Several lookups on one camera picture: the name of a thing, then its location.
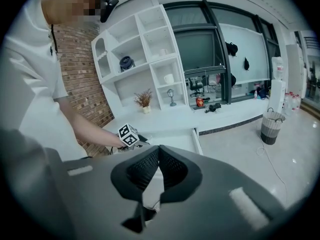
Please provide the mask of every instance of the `small lamp figurine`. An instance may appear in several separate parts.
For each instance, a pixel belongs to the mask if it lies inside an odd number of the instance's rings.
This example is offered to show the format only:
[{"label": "small lamp figurine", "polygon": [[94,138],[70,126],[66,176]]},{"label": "small lamp figurine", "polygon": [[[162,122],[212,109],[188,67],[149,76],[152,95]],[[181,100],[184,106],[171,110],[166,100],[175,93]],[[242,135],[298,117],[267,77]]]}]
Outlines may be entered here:
[{"label": "small lamp figurine", "polygon": [[174,107],[175,105],[177,105],[177,103],[174,102],[174,94],[175,91],[172,89],[169,89],[167,92],[168,96],[171,98],[171,103],[170,103],[170,107]]}]

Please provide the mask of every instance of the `office chair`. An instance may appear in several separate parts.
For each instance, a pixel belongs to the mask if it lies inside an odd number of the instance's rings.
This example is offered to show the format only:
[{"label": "office chair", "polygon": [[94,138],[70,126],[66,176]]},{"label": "office chair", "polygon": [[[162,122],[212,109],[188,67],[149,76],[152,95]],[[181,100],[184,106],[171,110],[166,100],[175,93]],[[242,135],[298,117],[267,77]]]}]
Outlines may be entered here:
[{"label": "office chair", "polygon": [[192,80],[191,80],[191,78],[188,78],[189,79],[189,82],[190,82],[190,90],[191,91],[195,91],[194,93],[191,93],[190,94],[190,97],[192,96],[192,95],[197,95],[197,94],[200,94],[200,95],[204,95],[204,91],[202,91],[202,92],[200,92],[200,88],[203,88],[204,87],[204,85],[203,85],[203,83],[202,82],[196,82],[195,84],[194,84],[194,82],[192,82]]}]

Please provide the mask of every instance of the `dried flower plant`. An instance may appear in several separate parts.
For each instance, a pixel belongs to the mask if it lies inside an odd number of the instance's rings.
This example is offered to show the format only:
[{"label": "dried flower plant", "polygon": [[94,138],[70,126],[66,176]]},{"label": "dried flower plant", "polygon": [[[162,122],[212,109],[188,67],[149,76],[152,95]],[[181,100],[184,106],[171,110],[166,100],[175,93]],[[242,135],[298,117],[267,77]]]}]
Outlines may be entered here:
[{"label": "dried flower plant", "polygon": [[150,101],[152,99],[152,91],[149,88],[142,93],[134,93],[136,96],[134,98],[134,103],[138,104],[140,107],[148,107],[150,105]]}]

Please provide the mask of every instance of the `white floor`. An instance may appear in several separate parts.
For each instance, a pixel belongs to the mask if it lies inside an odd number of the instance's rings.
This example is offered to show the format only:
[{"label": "white floor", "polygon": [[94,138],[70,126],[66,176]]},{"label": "white floor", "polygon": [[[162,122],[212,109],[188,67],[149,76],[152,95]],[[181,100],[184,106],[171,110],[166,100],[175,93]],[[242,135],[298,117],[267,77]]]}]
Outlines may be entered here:
[{"label": "white floor", "polygon": [[[287,118],[274,145],[257,135],[262,119],[199,137],[203,154],[226,162],[270,191],[285,208],[306,197],[319,174],[320,121],[303,110]],[[285,185],[277,177],[269,158]]]}]

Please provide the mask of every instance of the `gray basket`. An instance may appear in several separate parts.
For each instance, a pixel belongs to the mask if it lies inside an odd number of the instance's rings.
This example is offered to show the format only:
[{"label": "gray basket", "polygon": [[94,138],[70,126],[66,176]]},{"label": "gray basket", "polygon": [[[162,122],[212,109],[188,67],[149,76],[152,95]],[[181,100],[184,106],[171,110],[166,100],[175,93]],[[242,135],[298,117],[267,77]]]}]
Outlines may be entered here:
[{"label": "gray basket", "polygon": [[286,120],[283,114],[274,112],[272,107],[269,107],[267,112],[263,114],[261,126],[261,139],[268,145],[273,145],[276,142],[278,133],[282,123]]}]

